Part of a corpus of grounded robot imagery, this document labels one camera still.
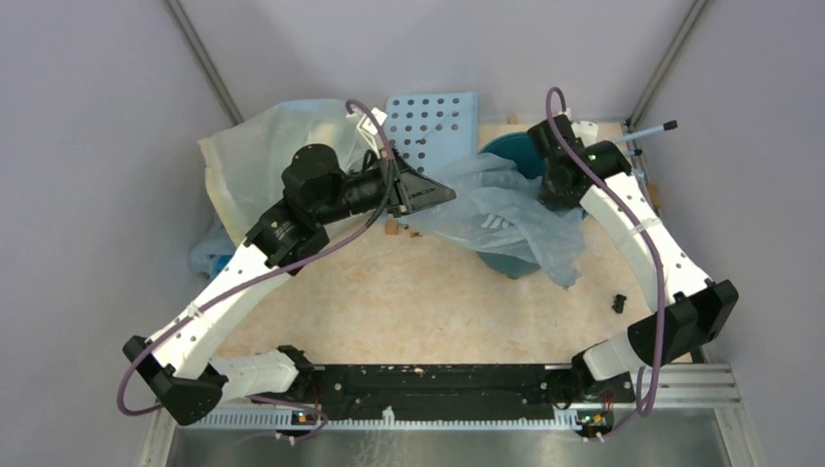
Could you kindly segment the teal plastic trash bin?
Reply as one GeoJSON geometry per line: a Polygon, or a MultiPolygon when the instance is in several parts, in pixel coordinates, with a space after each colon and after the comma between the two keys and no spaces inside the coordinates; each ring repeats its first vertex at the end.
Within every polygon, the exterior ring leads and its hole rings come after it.
{"type": "Polygon", "coordinates": [[[543,270],[552,282],[569,288],[585,250],[580,208],[550,210],[538,199],[546,165],[525,132],[500,136],[483,147],[485,155],[511,162],[484,179],[481,201],[499,221],[491,226],[502,246],[481,252],[490,268],[518,279],[543,270]]]}

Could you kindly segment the light blue trash bag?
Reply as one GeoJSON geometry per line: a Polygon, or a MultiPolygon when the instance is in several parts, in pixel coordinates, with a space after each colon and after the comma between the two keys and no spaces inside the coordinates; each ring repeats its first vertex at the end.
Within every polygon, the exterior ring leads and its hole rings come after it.
{"type": "Polygon", "coordinates": [[[565,289],[580,277],[584,211],[544,206],[539,177],[528,179],[515,162],[491,153],[462,158],[431,177],[456,198],[406,217],[411,228],[479,254],[520,260],[565,289]]]}

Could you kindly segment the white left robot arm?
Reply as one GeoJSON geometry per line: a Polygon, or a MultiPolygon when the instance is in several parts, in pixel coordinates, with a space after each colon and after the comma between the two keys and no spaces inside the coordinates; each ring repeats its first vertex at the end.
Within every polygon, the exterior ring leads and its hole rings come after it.
{"type": "Polygon", "coordinates": [[[348,172],[324,144],[300,148],[282,181],[281,199],[253,224],[212,282],[164,328],[124,345],[128,373],[139,375],[159,408],[182,426],[236,399],[272,393],[295,403],[308,396],[312,366],[291,345],[235,358],[217,351],[267,295],[336,251],[330,225],[359,214],[370,222],[404,217],[455,197],[396,153],[367,151],[362,166],[348,172]]]}

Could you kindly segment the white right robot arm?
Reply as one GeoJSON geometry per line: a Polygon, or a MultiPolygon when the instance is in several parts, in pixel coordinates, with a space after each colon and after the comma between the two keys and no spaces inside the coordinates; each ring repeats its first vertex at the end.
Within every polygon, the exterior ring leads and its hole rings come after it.
{"type": "Polygon", "coordinates": [[[644,197],[628,158],[611,141],[587,146],[558,115],[527,135],[545,165],[539,199],[553,211],[580,207],[607,231],[645,296],[650,316],[573,358],[570,386],[595,401],[610,378],[668,364],[715,340],[739,294],[716,281],[678,245],[644,197]]]}

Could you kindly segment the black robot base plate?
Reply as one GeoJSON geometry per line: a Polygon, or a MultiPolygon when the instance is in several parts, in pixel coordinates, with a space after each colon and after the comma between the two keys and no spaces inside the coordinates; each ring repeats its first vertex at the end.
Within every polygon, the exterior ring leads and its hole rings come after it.
{"type": "Polygon", "coordinates": [[[316,366],[300,371],[285,393],[333,421],[549,419],[562,409],[635,401],[629,375],[585,386],[567,365],[452,364],[316,366]]]}

